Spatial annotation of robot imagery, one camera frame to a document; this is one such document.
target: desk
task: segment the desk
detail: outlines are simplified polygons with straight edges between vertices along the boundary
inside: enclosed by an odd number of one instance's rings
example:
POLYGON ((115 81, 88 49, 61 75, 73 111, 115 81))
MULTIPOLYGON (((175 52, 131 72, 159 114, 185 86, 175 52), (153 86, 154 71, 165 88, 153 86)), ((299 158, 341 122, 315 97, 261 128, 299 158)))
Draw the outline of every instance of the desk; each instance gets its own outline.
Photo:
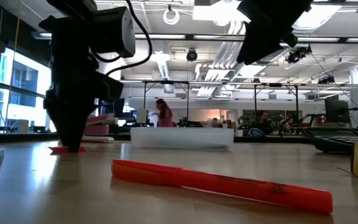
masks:
POLYGON ((307 144, 237 143, 229 150, 134 149, 131 142, 84 144, 87 152, 50 156, 57 142, 3 144, 0 223, 358 223, 358 178, 350 158, 307 144), (332 216, 190 189, 111 178, 113 159, 314 187, 332 192, 332 216))

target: computer monitor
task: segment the computer monitor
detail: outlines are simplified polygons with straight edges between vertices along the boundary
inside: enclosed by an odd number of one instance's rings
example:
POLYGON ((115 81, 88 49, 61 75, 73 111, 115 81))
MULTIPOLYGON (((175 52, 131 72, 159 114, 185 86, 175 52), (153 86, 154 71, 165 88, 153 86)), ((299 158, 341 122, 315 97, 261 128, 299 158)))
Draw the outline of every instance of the computer monitor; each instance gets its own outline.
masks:
POLYGON ((125 99, 119 100, 103 100, 101 102, 101 114, 114 113, 116 118, 124 117, 123 109, 124 109, 125 99))
POLYGON ((349 104, 345 101, 325 99, 326 119, 335 123, 350 123, 349 104))

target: pink object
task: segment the pink object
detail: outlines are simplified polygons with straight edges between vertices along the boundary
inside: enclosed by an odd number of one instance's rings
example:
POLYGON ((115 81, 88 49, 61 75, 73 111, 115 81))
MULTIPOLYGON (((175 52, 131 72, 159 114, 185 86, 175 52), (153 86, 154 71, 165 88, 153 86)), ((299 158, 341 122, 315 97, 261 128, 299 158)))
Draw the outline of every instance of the pink object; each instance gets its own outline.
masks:
POLYGON ((101 124, 107 121, 112 121, 114 119, 114 114, 105 114, 100 116, 90 116, 86 120, 86 126, 94 125, 94 124, 101 124))
POLYGON ((158 114, 158 126, 162 127, 162 128, 171 128, 171 127, 173 127, 172 112, 170 111, 170 109, 167 109, 167 111, 165 112, 165 118, 164 119, 161 119, 160 115, 158 114))
POLYGON ((107 136, 109 135, 109 126, 107 124, 97 124, 85 126, 85 136, 107 136))
MULTIPOLYGON (((54 154, 68 152, 67 146, 57 146, 57 147, 49 147, 49 148, 50 148, 50 150, 52 150, 52 153, 54 153, 54 154)), ((86 152, 86 150, 84 147, 80 146, 78 152, 86 152)))

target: security camera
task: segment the security camera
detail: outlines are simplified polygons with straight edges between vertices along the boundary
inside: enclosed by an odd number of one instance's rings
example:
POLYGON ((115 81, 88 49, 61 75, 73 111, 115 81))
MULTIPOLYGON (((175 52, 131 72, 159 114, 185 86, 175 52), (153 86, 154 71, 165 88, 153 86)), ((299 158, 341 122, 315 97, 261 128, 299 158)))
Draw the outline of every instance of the security camera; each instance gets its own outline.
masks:
POLYGON ((194 62, 195 60, 197 60, 196 49, 189 49, 189 52, 187 52, 186 59, 189 62, 194 62))

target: man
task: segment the man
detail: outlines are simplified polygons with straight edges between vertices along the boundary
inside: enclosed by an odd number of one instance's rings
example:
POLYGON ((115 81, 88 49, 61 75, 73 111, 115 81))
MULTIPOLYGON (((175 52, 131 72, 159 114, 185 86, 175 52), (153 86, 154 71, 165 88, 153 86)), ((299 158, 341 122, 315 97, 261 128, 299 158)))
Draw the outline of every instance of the man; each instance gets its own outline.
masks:
POLYGON ((255 126, 253 128, 261 130, 264 134, 271 134, 273 132, 273 128, 270 125, 270 120, 267 116, 267 112, 259 111, 258 119, 258 122, 255 123, 255 126))

